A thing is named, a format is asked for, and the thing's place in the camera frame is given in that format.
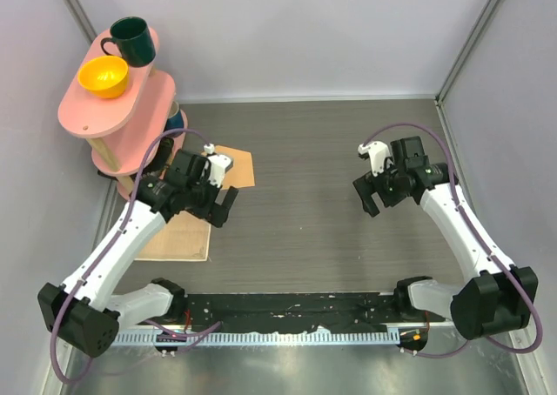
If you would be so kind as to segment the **orange paper envelope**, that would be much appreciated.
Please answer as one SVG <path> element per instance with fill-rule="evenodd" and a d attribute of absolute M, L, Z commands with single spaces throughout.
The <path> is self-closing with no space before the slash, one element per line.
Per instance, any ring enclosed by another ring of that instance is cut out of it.
<path fill-rule="evenodd" d="M 242 151 L 222 145 L 215 145 L 218 154 L 225 154 L 233 159 L 233 167 L 226 173 L 223 187 L 227 190 L 231 186 L 237 189 L 253 187 L 255 185 L 255 176 L 252 162 L 252 154 L 249 151 Z M 205 173 L 208 175 L 208 165 L 205 167 Z"/>

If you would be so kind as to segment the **beige letter paper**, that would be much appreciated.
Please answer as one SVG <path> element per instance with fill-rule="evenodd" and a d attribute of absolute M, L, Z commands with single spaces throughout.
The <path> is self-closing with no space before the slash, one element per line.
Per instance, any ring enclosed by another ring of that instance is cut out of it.
<path fill-rule="evenodd" d="M 181 212 L 159 231 L 136 256 L 138 261 L 205 262 L 211 236 L 211 225 Z"/>

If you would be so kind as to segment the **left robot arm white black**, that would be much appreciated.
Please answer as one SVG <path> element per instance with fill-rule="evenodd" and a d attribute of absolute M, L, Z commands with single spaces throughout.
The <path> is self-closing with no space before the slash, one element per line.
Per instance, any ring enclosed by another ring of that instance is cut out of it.
<path fill-rule="evenodd" d="M 163 278 L 124 295 L 114 290 L 136 256 L 182 211 L 220 227 L 238 190 L 217 200 L 233 166 L 224 154 L 179 151 L 164 177 L 144 177 L 118 223 L 62 284 L 47 283 L 37 298 L 53 338 L 61 338 L 91 358 L 103 354 L 118 332 L 148 319 L 178 323 L 187 309 L 185 290 Z"/>

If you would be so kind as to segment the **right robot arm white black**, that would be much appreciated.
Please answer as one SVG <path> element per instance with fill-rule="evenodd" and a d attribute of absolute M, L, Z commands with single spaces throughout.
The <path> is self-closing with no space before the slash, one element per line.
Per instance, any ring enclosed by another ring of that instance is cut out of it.
<path fill-rule="evenodd" d="M 462 287 L 428 276 L 400 280 L 393 299 L 396 316 L 411 321 L 429 311 L 451 320 L 467 340 L 527 327 L 527 303 L 535 298 L 538 278 L 531 268 L 518 267 L 488 236 L 447 164 L 431 163 L 420 137 L 361 144 L 358 154 L 371 166 L 353 182 L 364 211 L 379 215 L 375 196 L 385 207 L 412 198 L 439 228 L 465 279 Z"/>

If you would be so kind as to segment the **blue cup on shelf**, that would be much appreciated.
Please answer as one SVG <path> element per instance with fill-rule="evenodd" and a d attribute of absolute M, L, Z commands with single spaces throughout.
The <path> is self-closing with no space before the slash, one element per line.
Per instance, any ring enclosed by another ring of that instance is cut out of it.
<path fill-rule="evenodd" d="M 169 114 L 164 129 L 166 131 L 169 131 L 174 129 L 181 129 L 184 127 L 185 127 L 185 123 L 182 117 L 179 104 L 176 101 L 173 101 L 171 104 L 171 108 L 169 110 Z"/>

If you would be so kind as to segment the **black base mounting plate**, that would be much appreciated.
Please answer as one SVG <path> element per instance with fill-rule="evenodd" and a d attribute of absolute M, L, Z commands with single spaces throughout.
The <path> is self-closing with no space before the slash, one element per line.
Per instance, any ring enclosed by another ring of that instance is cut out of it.
<path fill-rule="evenodd" d="M 219 322 L 219 332 L 300 334 L 323 327 L 332 333 L 382 331 L 391 323 L 443 323 L 434 313 L 404 311 L 392 294 L 236 293 L 190 294 L 175 318 L 155 318 L 160 325 L 189 325 L 200 332 Z"/>

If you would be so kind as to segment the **yellow bowl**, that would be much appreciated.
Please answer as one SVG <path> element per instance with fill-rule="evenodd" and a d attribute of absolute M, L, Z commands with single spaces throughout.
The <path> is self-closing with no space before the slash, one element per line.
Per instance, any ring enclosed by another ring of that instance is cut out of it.
<path fill-rule="evenodd" d="M 127 88 L 129 66 L 121 57 L 96 57 L 80 68 L 77 80 L 82 88 L 96 97 L 117 98 Z"/>

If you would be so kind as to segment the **dark green mug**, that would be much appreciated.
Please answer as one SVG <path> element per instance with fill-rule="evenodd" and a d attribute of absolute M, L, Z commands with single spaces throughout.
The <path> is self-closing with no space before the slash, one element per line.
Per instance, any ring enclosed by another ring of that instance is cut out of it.
<path fill-rule="evenodd" d="M 156 57 L 156 48 L 147 22 L 141 17 L 125 17 L 110 27 L 110 36 L 101 40 L 100 46 L 105 55 L 107 43 L 115 44 L 121 58 L 134 68 L 151 64 Z"/>

